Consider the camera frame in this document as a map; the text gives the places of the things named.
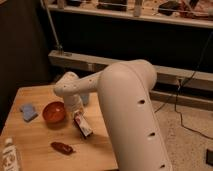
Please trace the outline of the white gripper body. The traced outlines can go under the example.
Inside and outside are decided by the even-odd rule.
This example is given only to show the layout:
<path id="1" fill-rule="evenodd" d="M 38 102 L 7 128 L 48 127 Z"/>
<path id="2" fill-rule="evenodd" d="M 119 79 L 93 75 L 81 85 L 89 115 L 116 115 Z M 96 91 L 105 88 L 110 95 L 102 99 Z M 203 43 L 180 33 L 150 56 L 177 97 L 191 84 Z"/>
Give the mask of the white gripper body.
<path id="1" fill-rule="evenodd" d="M 76 114 L 84 114 L 84 106 L 79 95 L 65 96 L 63 98 L 65 109 L 72 117 L 75 117 Z"/>

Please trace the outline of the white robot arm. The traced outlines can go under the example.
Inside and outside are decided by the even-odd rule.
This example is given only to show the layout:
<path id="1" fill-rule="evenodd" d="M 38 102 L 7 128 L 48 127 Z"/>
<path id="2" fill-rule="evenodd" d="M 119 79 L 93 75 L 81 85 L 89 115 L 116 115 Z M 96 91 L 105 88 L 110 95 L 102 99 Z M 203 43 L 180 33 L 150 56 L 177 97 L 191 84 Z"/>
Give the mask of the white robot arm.
<path id="1" fill-rule="evenodd" d="M 150 62 L 123 61 L 81 79 L 65 75 L 54 93 L 97 93 L 119 171 L 173 171 L 149 96 L 156 80 Z"/>

